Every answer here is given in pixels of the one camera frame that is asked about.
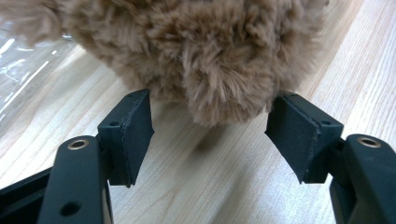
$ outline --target hole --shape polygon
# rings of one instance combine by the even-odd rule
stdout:
[[[76,203],[76,202],[67,203],[62,207],[61,215],[64,217],[73,216],[75,213],[79,211],[80,208],[81,208],[80,203]]]
[[[321,123],[324,124],[324,125],[331,125],[332,124],[331,122],[329,122],[327,120],[323,120]]]
[[[366,147],[381,147],[381,144],[379,142],[377,142],[371,138],[360,137],[360,138],[358,138],[358,141],[360,144],[362,144]]]
[[[81,149],[87,146],[90,142],[87,139],[78,139],[71,142],[67,147],[72,150]]]
[[[119,126],[120,125],[120,123],[118,121],[112,121],[109,124],[110,124],[110,126]]]

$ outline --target wood grain surface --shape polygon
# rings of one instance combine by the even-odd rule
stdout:
[[[327,14],[316,73],[298,93],[343,122],[344,137],[396,148],[396,1],[331,0]],[[0,73],[0,188],[50,167],[63,141],[95,135],[134,91],[72,42],[4,53],[1,68],[20,59],[29,78]],[[156,133],[136,185],[110,190],[116,223],[334,223],[331,178],[300,185],[264,134],[267,114],[207,129],[184,105],[151,109]]]

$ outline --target clamp jaw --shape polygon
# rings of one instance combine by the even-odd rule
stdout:
[[[337,223],[396,223],[396,154],[363,134],[341,138],[344,125],[301,96],[284,92],[269,114],[266,134],[300,183],[332,175]]]
[[[98,132],[65,141],[52,168],[0,190],[0,223],[113,223],[108,183],[134,185],[154,134],[149,91],[126,95]]]

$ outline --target black bracket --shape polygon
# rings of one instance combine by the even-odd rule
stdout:
[[[0,190],[0,223],[113,223],[110,185],[134,185],[154,134],[149,91],[126,95],[99,134],[62,143],[52,168]]]
[[[266,134],[300,182],[330,187],[337,223],[396,223],[396,154],[363,134],[341,138],[344,125],[285,92],[276,98]]]

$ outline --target stuffed animal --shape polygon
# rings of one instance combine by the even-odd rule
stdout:
[[[328,0],[1,0],[12,35],[69,34],[125,83],[214,126],[258,116],[309,74]]]

